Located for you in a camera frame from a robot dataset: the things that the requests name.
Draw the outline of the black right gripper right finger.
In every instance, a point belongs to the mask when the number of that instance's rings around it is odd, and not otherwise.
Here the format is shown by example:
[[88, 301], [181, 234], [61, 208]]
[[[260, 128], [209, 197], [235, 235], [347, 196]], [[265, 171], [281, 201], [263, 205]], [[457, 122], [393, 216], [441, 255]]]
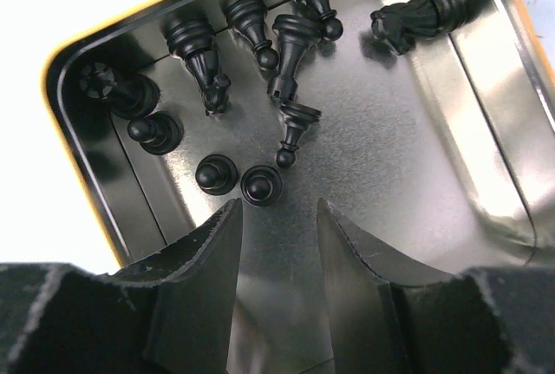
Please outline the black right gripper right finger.
[[317, 235], [338, 373], [551, 373], [554, 271], [452, 275], [362, 230], [327, 200]]

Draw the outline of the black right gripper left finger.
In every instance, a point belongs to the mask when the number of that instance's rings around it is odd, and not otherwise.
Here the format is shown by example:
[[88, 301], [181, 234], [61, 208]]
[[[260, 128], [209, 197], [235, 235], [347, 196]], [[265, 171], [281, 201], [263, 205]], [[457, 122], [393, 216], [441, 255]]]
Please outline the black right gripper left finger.
[[242, 203], [230, 200], [112, 275], [2, 264], [2, 372], [225, 372], [242, 232]]

